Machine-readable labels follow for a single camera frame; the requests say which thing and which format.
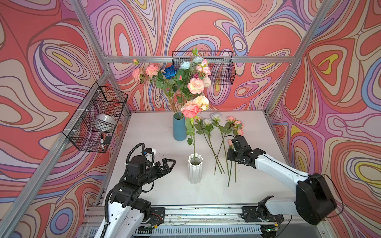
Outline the blue rose flower stem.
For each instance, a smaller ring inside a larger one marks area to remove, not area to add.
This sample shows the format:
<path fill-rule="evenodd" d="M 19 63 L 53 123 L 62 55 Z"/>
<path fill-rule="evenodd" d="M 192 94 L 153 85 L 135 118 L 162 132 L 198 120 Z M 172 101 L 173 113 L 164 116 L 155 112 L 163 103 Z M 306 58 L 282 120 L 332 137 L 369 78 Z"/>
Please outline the blue rose flower stem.
<path fill-rule="evenodd" d="M 178 91 L 178 83 L 176 79 L 177 70 L 174 66 L 170 66 L 164 69 L 163 79 L 164 79 L 164 93 L 167 96 L 171 109 L 174 113 L 177 113 L 177 106 L 175 100 L 175 94 Z"/>

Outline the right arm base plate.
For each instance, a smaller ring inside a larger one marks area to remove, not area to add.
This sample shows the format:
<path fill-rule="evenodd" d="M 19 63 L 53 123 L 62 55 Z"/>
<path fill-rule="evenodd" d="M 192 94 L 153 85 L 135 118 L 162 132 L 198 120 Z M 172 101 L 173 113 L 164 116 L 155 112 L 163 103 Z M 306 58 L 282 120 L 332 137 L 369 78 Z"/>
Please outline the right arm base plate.
<path fill-rule="evenodd" d="M 284 217 L 282 215 L 272 215 L 262 206 L 244 206 L 240 215 L 245 222 L 273 222 L 282 223 Z"/>

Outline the teal cylindrical vase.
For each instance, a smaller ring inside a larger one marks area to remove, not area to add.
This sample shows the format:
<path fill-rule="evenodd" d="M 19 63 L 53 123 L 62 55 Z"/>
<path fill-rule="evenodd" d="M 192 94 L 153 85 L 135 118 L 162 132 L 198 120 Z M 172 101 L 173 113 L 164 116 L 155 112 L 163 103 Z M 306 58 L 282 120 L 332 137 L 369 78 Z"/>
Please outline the teal cylindrical vase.
<path fill-rule="evenodd" d="M 173 115 L 173 137 L 176 141 L 183 141 L 187 137 L 185 117 L 181 112 Z"/>

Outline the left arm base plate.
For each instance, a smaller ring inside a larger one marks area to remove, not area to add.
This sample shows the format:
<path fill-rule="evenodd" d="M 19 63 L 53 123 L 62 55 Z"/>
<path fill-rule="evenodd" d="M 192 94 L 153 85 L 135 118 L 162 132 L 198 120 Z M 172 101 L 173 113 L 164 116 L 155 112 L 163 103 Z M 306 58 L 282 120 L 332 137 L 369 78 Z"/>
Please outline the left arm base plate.
<path fill-rule="evenodd" d="M 132 208 L 129 213 L 129 224 L 137 227 L 153 228 L 164 223 L 164 207 L 153 207 L 146 210 Z"/>

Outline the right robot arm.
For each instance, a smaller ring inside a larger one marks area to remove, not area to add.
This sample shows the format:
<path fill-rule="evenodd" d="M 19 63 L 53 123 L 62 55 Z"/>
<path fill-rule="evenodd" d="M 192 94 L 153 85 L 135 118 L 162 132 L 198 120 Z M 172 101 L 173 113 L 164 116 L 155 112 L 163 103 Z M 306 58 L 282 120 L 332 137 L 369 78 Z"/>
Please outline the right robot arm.
<path fill-rule="evenodd" d="M 323 175 L 299 171 L 271 157 L 264 150 L 252 149 L 243 136 L 235 136 L 228 149 L 229 161 L 263 171 L 294 192 L 294 197 L 269 195 L 255 209 L 255 218 L 267 222 L 275 216 L 299 216 L 317 225 L 337 208 L 337 203 Z"/>

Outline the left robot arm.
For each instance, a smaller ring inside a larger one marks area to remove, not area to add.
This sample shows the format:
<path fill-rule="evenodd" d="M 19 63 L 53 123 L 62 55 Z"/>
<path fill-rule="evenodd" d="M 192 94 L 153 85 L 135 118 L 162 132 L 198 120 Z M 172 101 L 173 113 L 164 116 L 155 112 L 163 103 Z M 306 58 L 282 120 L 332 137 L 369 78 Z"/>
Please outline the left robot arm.
<path fill-rule="evenodd" d="M 151 217 L 151 203 L 140 198 L 142 187 L 169 174 L 175 164 L 176 160 L 167 158 L 153 164 L 144 155 L 127 162 L 127 171 L 106 195 L 104 219 L 95 237 L 131 238 Z"/>

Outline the pink carnation flower stem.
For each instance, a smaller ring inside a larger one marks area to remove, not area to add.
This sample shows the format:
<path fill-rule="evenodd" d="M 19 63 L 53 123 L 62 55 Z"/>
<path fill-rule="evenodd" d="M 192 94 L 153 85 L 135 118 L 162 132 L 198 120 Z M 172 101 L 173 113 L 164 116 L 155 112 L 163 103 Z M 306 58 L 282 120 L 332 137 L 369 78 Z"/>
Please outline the pink carnation flower stem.
<path fill-rule="evenodd" d="M 139 67 L 134 69 L 132 72 L 132 78 L 134 82 L 140 84 L 149 82 L 164 93 L 163 71 L 164 70 L 161 70 L 159 66 L 150 64 L 146 68 Z"/>

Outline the peach rose flower stem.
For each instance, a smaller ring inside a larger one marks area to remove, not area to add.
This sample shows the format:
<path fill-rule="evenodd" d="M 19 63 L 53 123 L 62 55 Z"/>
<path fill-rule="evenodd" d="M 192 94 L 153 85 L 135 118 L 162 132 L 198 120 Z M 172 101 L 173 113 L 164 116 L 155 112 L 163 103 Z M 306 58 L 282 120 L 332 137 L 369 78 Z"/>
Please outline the peach rose flower stem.
<path fill-rule="evenodd" d="M 200 95 L 193 100 L 189 100 L 185 103 L 184 107 L 189 105 L 196 105 L 198 106 L 202 111 L 206 111 L 209 108 L 209 100 L 203 96 Z"/>

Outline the white ribbed vase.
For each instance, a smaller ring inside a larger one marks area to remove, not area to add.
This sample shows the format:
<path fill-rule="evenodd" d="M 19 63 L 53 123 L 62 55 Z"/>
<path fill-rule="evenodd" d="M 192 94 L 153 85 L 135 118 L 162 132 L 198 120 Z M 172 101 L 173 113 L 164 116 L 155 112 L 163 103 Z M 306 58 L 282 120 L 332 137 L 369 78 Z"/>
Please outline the white ribbed vase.
<path fill-rule="evenodd" d="M 203 158 L 195 153 L 188 158 L 188 180 L 191 184 L 201 182 L 203 172 Z"/>

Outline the red rose flower stem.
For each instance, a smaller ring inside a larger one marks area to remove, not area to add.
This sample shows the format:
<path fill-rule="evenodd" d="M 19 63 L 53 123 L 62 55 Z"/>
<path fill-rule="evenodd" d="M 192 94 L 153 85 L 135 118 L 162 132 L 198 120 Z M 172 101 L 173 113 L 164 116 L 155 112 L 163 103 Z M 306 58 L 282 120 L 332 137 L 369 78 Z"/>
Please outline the red rose flower stem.
<path fill-rule="evenodd" d="M 201 112 L 201 108 L 194 103 L 184 106 L 181 110 L 182 114 L 185 117 L 185 126 L 187 130 L 187 139 L 188 145 L 193 146 L 193 156 L 191 162 L 196 162 L 196 149 L 195 149 L 195 135 L 196 135 L 196 120 L 199 118 L 198 114 Z"/>

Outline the pink peach rose stem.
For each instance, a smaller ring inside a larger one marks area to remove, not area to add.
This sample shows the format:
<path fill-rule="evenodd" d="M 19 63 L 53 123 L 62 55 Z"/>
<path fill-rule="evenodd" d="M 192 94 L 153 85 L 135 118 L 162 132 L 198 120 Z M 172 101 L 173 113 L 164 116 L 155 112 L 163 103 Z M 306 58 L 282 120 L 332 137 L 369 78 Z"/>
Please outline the pink peach rose stem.
<path fill-rule="evenodd" d="M 201 94 L 205 88 L 211 86 L 211 68 L 207 59 L 203 58 L 201 65 L 198 67 L 198 70 L 201 72 L 201 76 L 192 78 L 187 84 L 187 88 L 191 94 Z"/>

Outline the white pale-blue flower stem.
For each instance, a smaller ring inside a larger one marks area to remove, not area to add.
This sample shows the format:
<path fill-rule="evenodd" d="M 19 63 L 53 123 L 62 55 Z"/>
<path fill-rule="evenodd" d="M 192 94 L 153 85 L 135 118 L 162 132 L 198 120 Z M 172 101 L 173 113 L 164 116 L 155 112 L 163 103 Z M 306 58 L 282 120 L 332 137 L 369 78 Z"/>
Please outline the white pale-blue flower stem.
<path fill-rule="evenodd" d="M 185 59 L 180 65 L 181 76 L 183 84 L 186 87 L 190 80 L 194 77 L 201 76 L 201 72 L 198 67 L 201 65 L 203 57 L 198 52 L 198 48 L 194 48 L 188 59 Z"/>

